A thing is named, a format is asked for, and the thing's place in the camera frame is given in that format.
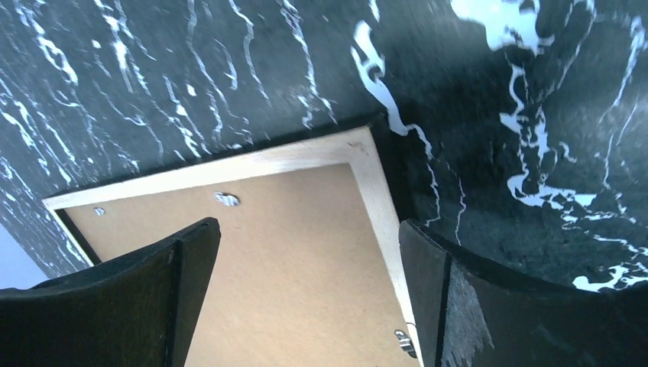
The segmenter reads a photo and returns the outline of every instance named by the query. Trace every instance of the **black plastic part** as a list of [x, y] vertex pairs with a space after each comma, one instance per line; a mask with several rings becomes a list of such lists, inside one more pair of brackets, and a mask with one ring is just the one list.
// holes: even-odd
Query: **black plastic part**
[[0, 291], [0, 365], [182, 367], [219, 242], [208, 218], [95, 267]]
[[[648, 287], [607, 294], [581, 291], [481, 258], [413, 221], [402, 223], [400, 233], [420, 355], [426, 365], [646, 364]], [[448, 273], [440, 275], [432, 268], [446, 269], [441, 266], [443, 252], [452, 260], [447, 283], [455, 285], [445, 291], [446, 300], [472, 305], [452, 319], [449, 315], [457, 303], [444, 304], [443, 291], [436, 287], [446, 282]], [[443, 334], [441, 317], [436, 316], [439, 308], [447, 317]], [[443, 335], [441, 344], [435, 339], [439, 335]], [[462, 335], [460, 343], [449, 337], [457, 335]]]

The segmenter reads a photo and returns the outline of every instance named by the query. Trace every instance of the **metal clip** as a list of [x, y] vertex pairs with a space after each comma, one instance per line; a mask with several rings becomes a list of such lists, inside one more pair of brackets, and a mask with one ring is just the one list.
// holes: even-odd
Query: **metal clip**
[[402, 330], [394, 330], [394, 335], [398, 338], [400, 348], [407, 352], [410, 357], [416, 358], [416, 350], [412, 344], [412, 339]]

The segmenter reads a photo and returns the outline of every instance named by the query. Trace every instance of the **brown backing board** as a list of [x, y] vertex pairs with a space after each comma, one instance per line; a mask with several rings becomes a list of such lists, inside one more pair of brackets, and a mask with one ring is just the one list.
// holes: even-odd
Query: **brown backing board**
[[[224, 206], [216, 191], [241, 205]], [[219, 219], [187, 366], [418, 365], [393, 335], [406, 327], [348, 164], [65, 210], [103, 261]]]

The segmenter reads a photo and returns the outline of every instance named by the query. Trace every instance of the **wooden frame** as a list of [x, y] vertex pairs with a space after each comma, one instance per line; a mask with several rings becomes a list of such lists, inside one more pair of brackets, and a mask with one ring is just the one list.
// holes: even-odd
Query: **wooden frame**
[[408, 333], [420, 351], [398, 241], [399, 219], [368, 126], [43, 200], [88, 265], [94, 265], [59, 214], [75, 206], [200, 187], [251, 177], [349, 164], [380, 246]]

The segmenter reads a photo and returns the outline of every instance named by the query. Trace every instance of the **black marble surface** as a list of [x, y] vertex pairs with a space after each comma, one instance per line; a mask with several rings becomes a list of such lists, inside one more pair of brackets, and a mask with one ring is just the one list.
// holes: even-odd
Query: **black marble surface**
[[419, 219], [591, 291], [648, 280], [648, 4], [0, 0], [3, 225], [86, 267], [41, 199], [386, 112]]

